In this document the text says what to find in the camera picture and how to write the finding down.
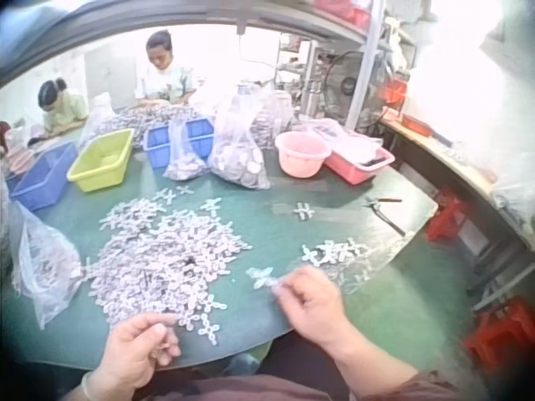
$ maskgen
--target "workbench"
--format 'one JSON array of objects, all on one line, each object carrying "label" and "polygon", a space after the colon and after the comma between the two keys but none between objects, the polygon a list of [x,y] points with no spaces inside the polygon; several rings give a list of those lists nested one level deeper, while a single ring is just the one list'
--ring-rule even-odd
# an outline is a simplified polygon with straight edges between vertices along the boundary
[{"label": "workbench", "polygon": [[[479,170],[453,160],[435,138],[419,135],[396,119],[384,117],[380,123],[394,136],[390,149],[396,158],[407,162],[435,187],[453,189],[468,205],[470,219],[487,236],[489,241],[474,263],[476,279],[467,289],[467,294],[477,300],[474,310],[488,307],[534,271],[532,227],[520,227],[507,211],[496,207],[492,183]],[[494,293],[489,292],[488,286],[496,277],[514,265],[522,266],[522,271],[501,288],[495,287]]]},{"label": "workbench", "polygon": [[[273,277],[281,277],[299,263],[301,246],[312,248],[325,240],[357,243],[372,250],[369,261],[378,272],[386,266],[432,217],[436,203],[405,177],[390,167],[371,182],[351,186],[324,167],[314,178],[295,180],[279,168],[275,152],[265,154],[270,190],[246,190],[208,174],[186,184],[193,195],[180,195],[169,209],[198,210],[206,199],[221,197],[218,215],[222,222],[233,221],[235,234],[251,244],[229,264],[230,276],[211,283],[209,292],[228,305],[216,310],[212,323],[221,326],[218,344],[213,347],[196,331],[179,327],[182,355],[172,368],[197,365],[266,343],[289,330],[269,288],[253,289],[254,281],[245,273],[250,267],[273,267]],[[110,231],[100,231],[99,220],[121,201],[151,199],[165,187],[184,183],[153,171],[145,153],[133,152],[122,185],[84,193],[70,184],[59,203],[36,211],[47,224],[62,231],[72,241],[84,262],[96,262],[99,249],[109,240]],[[399,235],[380,220],[366,204],[364,196],[401,198],[401,203],[384,204],[382,211],[406,231]],[[297,202],[308,202],[316,213],[300,221],[293,213]],[[11,285],[3,291],[3,342],[21,362],[50,363],[72,368],[91,369],[99,363],[108,333],[102,308],[88,296],[89,283],[78,290],[69,307],[41,331],[33,302],[18,297]]]}]

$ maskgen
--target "sleeve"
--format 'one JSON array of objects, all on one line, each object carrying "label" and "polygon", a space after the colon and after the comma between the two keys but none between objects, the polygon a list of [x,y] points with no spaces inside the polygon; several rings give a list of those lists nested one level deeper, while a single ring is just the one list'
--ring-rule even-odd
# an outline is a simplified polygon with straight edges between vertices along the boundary
[{"label": "sleeve", "polygon": [[71,107],[76,119],[87,119],[89,115],[89,107],[84,99],[84,96],[81,94],[73,95]]},{"label": "sleeve", "polygon": [[184,90],[183,94],[187,94],[196,88],[193,83],[193,73],[191,69],[183,69],[181,83]]},{"label": "sleeve", "polygon": [[461,401],[461,395],[437,372],[430,372],[419,373],[388,393],[370,395],[362,401]]},{"label": "sleeve", "polygon": [[43,114],[43,126],[47,130],[47,132],[52,132],[52,129],[54,129],[55,124],[50,113]]},{"label": "sleeve", "polygon": [[137,78],[137,86],[135,88],[134,96],[138,100],[145,99],[147,97],[147,93],[145,91],[145,78],[141,76],[138,76]]}]

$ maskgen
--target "person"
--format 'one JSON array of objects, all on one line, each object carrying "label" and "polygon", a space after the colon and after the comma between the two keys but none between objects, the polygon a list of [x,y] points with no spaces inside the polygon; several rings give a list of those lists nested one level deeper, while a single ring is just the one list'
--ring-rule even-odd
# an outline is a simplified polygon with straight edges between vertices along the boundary
[{"label": "person", "polygon": [[[366,339],[346,318],[339,289],[319,269],[303,266],[273,292],[298,334],[275,340],[254,376],[199,380],[159,399],[349,400],[350,393],[366,401],[460,399],[435,374],[418,373]],[[175,323],[174,315],[159,313],[120,323],[100,365],[64,401],[131,399],[151,381],[156,365],[180,357]]]},{"label": "person", "polygon": [[168,31],[153,33],[145,50],[150,64],[142,69],[135,97],[141,105],[171,102],[184,104],[195,93],[191,70],[178,64]]},{"label": "person", "polygon": [[84,125],[89,115],[84,96],[67,89],[67,84],[61,78],[49,80],[41,85],[38,103],[45,112],[43,117],[45,139]]}]

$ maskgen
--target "hand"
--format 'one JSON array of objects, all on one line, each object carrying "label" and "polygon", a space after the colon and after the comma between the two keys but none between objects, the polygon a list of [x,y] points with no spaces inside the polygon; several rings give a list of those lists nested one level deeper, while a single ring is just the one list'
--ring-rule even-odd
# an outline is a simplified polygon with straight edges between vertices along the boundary
[{"label": "hand", "polygon": [[322,348],[354,332],[344,314],[340,290],[315,267],[300,267],[284,277],[273,292],[290,324]]},{"label": "hand", "polygon": [[176,316],[164,313],[145,313],[121,322],[114,328],[104,349],[99,367],[89,378],[92,395],[110,387],[129,389],[145,386],[155,371],[156,361],[168,365],[180,356],[178,338],[172,325]]}]

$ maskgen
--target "red plastic stool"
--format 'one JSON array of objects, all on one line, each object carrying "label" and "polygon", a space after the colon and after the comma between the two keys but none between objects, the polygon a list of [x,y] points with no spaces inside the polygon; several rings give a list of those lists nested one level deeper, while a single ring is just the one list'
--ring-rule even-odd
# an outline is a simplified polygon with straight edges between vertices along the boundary
[{"label": "red plastic stool", "polygon": [[488,373],[535,344],[535,319],[520,297],[482,313],[477,320],[476,331],[462,342],[462,347]]},{"label": "red plastic stool", "polygon": [[[438,203],[439,211],[429,222],[425,236],[429,241],[436,241],[440,238],[452,240],[467,219],[466,206],[450,190],[439,192],[435,201]],[[459,213],[462,214],[461,221],[456,219]]]}]

